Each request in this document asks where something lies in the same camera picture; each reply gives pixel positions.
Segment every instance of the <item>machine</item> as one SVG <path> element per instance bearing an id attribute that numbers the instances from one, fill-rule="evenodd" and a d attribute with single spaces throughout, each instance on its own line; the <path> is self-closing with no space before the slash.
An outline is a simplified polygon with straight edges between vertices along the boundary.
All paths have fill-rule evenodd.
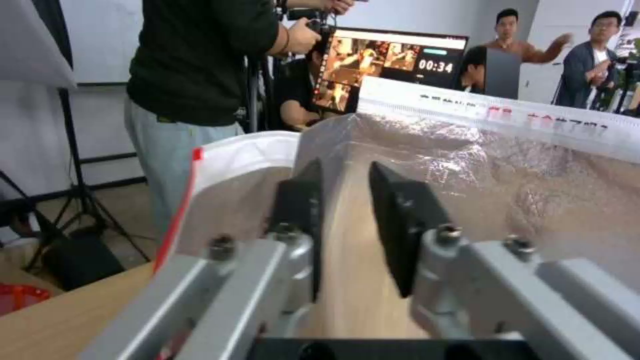
<path id="1" fill-rule="evenodd" d="M 296 339 L 321 290 L 321 174 L 315 161 L 279 184 L 262 239 L 169 258 L 80 358 L 640 359 L 633 291 L 584 259 L 544 262 L 515 235 L 472 243 L 428 184 L 375 162 L 388 270 L 439 340 Z"/>

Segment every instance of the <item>timer display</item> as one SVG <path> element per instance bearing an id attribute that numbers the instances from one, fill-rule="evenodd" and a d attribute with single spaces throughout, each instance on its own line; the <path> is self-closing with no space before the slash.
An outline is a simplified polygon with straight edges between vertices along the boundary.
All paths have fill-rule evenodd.
<path id="1" fill-rule="evenodd" d="M 434 72 L 447 72 L 451 74 L 453 72 L 453 63 L 422 59 L 418 63 L 418 68 L 420 70 L 427 70 L 427 71 L 434 71 Z"/>

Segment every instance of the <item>dark jacket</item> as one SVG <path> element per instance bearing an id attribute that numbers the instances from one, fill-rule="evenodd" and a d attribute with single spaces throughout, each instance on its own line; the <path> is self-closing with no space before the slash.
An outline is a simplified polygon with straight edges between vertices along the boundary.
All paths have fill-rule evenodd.
<path id="1" fill-rule="evenodd" d="M 143 0 L 129 97 L 167 119 L 226 126 L 244 103 L 244 56 L 278 36 L 272 0 Z"/>
<path id="2" fill-rule="evenodd" d="M 616 53 L 607 49 L 609 59 L 614 61 Z M 560 80 L 560 90 L 556 98 L 556 105 L 570 108 L 584 109 L 591 94 L 591 84 L 585 78 L 586 72 L 593 69 L 595 56 L 590 42 L 574 47 L 564 59 L 564 72 Z M 617 82 L 618 75 L 614 65 L 609 67 L 609 76 L 604 84 Z"/>

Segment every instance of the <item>man's hand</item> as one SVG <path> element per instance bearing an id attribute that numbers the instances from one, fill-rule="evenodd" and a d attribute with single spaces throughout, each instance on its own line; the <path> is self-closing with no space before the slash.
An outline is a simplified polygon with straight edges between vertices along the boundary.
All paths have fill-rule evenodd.
<path id="1" fill-rule="evenodd" d="M 320 35 L 307 27 L 308 22 L 308 19 L 302 18 L 294 26 L 291 26 L 289 29 L 289 45 L 285 51 L 304 55 L 313 48 L 316 42 L 322 39 Z"/>
<path id="2" fill-rule="evenodd" d="M 607 70 L 609 69 L 609 65 L 611 65 L 611 60 L 607 59 L 596 65 L 596 67 L 591 69 L 591 71 L 587 71 L 587 73 L 585 74 L 587 82 L 593 84 L 593 80 L 596 77 L 601 76 L 603 73 L 607 72 Z"/>
<path id="3" fill-rule="evenodd" d="M 595 68 L 593 68 L 593 72 L 595 72 L 596 74 L 599 74 L 601 72 L 605 72 L 609 69 L 609 65 L 611 65 L 611 60 L 606 59 L 604 61 L 602 61 L 601 63 L 599 63 L 598 65 L 596 65 Z"/>
<path id="4" fill-rule="evenodd" d="M 354 0 L 320 0 L 322 9 L 336 15 L 344 15 L 355 4 Z"/>
<path id="5" fill-rule="evenodd" d="M 573 34 L 571 33 L 562 34 L 557 39 L 554 40 L 554 43 L 562 47 L 572 42 L 573 42 Z"/>
<path id="6" fill-rule="evenodd" d="M 598 74 L 598 75 L 594 76 L 593 79 L 591 79 L 591 84 L 593 86 L 599 88 L 600 85 L 602 85 L 606 79 L 607 79 L 607 77 L 604 76 L 603 74 Z"/>

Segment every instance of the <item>glasses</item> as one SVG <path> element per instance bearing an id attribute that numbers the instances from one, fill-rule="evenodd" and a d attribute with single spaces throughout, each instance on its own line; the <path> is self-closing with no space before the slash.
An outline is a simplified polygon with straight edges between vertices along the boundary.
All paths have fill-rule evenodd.
<path id="1" fill-rule="evenodd" d="M 617 28 L 618 23 L 617 22 L 596 22 L 593 25 L 593 27 L 597 29 L 611 29 L 611 28 Z"/>

